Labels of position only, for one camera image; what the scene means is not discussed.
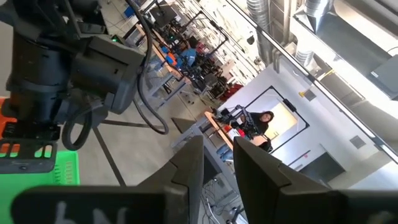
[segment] orange part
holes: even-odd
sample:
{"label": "orange part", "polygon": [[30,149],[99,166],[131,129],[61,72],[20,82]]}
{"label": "orange part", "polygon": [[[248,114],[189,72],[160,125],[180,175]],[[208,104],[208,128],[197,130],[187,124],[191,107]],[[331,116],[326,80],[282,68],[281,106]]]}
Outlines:
{"label": "orange part", "polygon": [[228,131],[230,131],[231,129],[232,129],[232,127],[231,127],[230,125],[227,125],[227,126],[224,127],[224,131],[225,131],[225,132],[228,132]]}
{"label": "orange part", "polygon": [[171,59],[173,59],[173,64],[172,64],[172,65],[176,66],[176,65],[177,65],[177,59],[175,59],[174,54],[168,53],[167,55],[168,55]]}
{"label": "orange part", "polygon": [[[0,98],[0,111],[1,111],[1,106],[4,103],[4,100],[5,100],[5,98]],[[2,139],[2,132],[3,132],[4,128],[6,127],[7,122],[17,122],[17,119],[7,118],[0,113],[0,139]],[[0,149],[0,153],[6,153],[8,147],[9,147],[9,144],[2,145],[1,149]],[[18,151],[19,151],[19,145],[15,145],[12,147],[11,152],[18,152]]]}

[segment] wooden table edge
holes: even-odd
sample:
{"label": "wooden table edge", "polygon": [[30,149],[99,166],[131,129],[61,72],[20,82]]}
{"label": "wooden table edge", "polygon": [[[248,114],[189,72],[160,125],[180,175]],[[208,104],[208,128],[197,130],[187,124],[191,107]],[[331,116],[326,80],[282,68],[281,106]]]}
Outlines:
{"label": "wooden table edge", "polygon": [[[141,33],[141,35],[146,35],[144,32],[144,29],[139,25],[136,24],[137,30]],[[160,38],[161,40],[163,40],[161,38],[161,36],[158,33],[155,33],[155,35]],[[157,46],[155,44],[152,44],[154,47],[152,48],[153,51],[155,52],[155,54],[162,60],[165,60],[165,55],[163,54],[163,52],[161,52]],[[173,74],[173,76],[177,77],[177,78],[181,78],[182,75],[180,74],[179,71],[177,71],[176,69],[174,69],[173,67],[171,67],[170,65],[168,65],[167,63],[164,64],[164,66],[167,68],[167,70],[169,72],[171,72]]]}
{"label": "wooden table edge", "polygon": [[221,136],[224,142],[229,146],[230,149],[233,150],[233,143],[230,141],[230,138],[227,136],[227,134],[222,129],[220,129],[217,122],[214,120],[213,113],[206,111],[205,116],[207,120],[211,123],[211,125],[213,125],[213,127],[217,129],[217,133]]}

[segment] desk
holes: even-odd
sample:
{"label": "desk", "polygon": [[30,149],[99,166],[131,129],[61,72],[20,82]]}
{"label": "desk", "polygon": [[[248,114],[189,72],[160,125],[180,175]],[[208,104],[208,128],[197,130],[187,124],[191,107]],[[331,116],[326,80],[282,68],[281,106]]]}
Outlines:
{"label": "desk", "polygon": [[230,149],[233,149],[233,140],[225,133],[223,126],[214,119],[214,114],[206,111],[205,117],[210,122],[210,124],[216,129],[216,132],[221,136],[224,142],[228,145]]}
{"label": "desk", "polygon": [[[136,24],[137,30],[141,33],[141,35],[145,35],[144,29],[141,27],[141,25]],[[163,38],[158,34],[156,31],[153,31],[154,35],[156,35],[157,38],[159,38],[160,41],[163,41]],[[164,61],[167,54],[163,53],[163,51],[160,50],[159,43],[156,41],[152,42],[153,48],[152,50],[155,52],[156,56],[161,59],[161,61]],[[147,94],[145,94],[146,99],[150,98],[156,98],[155,94],[158,92],[168,81],[170,81],[172,78],[176,79],[181,79],[183,78],[182,81],[178,83],[178,85],[171,91],[161,102],[160,105],[156,107],[156,110],[158,110],[161,106],[165,105],[166,102],[171,99],[175,94],[177,94],[186,84],[190,84],[190,80],[188,78],[183,77],[183,75],[173,67],[171,67],[168,63],[164,63],[164,67],[167,69],[167,74],[160,79],[159,82],[157,82],[149,91]]]}
{"label": "desk", "polygon": [[221,170],[221,173],[225,177],[225,185],[229,185],[227,194],[221,199],[223,202],[230,202],[237,196],[239,196],[238,184],[236,183],[233,171],[229,168],[227,163],[224,163],[220,156],[217,154],[217,147],[208,139],[205,132],[212,127],[216,127],[216,131],[220,134],[223,140],[232,148],[232,140],[226,133],[223,132],[221,126],[214,120],[213,115],[210,112],[205,112],[204,116],[200,118],[196,123],[190,126],[179,136],[171,145],[174,149],[180,149],[189,139],[194,136],[203,136],[203,145],[205,147],[205,156],[209,159],[209,162],[213,167]]}

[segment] green tray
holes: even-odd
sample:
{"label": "green tray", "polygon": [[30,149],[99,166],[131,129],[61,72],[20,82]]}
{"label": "green tray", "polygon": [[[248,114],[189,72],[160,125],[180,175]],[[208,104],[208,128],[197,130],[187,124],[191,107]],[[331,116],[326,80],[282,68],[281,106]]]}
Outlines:
{"label": "green tray", "polygon": [[11,203],[22,191],[39,185],[78,185],[77,152],[59,151],[54,170],[45,174],[0,174],[0,223],[12,224]]}

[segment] black shirt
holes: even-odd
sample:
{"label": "black shirt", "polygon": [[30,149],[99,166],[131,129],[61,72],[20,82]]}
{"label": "black shirt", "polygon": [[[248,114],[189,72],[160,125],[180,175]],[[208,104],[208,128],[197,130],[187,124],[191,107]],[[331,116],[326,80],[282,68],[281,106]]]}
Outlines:
{"label": "black shirt", "polygon": [[268,124],[260,120],[263,113],[250,113],[250,115],[260,134],[264,134],[268,129]]}
{"label": "black shirt", "polygon": [[267,141],[263,142],[258,147],[260,147],[262,150],[270,153],[272,151],[271,139],[269,139],[267,136],[266,136],[266,138],[267,138]]}

